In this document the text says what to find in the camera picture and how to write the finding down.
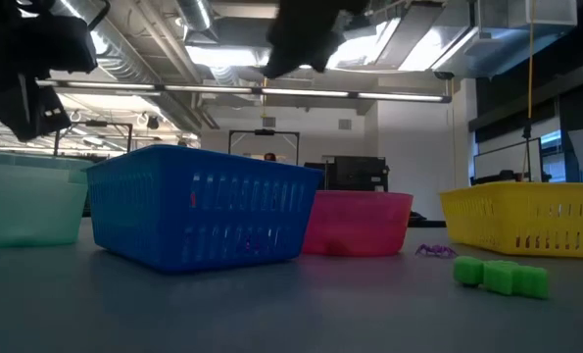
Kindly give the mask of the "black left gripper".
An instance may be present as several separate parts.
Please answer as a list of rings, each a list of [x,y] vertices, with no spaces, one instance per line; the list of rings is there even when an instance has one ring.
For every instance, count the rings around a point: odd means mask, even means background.
[[[91,30],[98,25],[49,9],[0,9],[0,123],[21,142],[69,127],[52,87],[53,71],[91,73],[97,67]]]

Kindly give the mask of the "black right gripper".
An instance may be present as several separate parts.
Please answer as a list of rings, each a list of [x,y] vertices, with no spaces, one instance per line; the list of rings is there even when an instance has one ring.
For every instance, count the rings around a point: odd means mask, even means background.
[[[363,15],[369,0],[279,0],[267,41],[271,51],[260,73],[276,79],[296,71],[303,62],[323,74],[338,47],[334,27],[341,12]]]

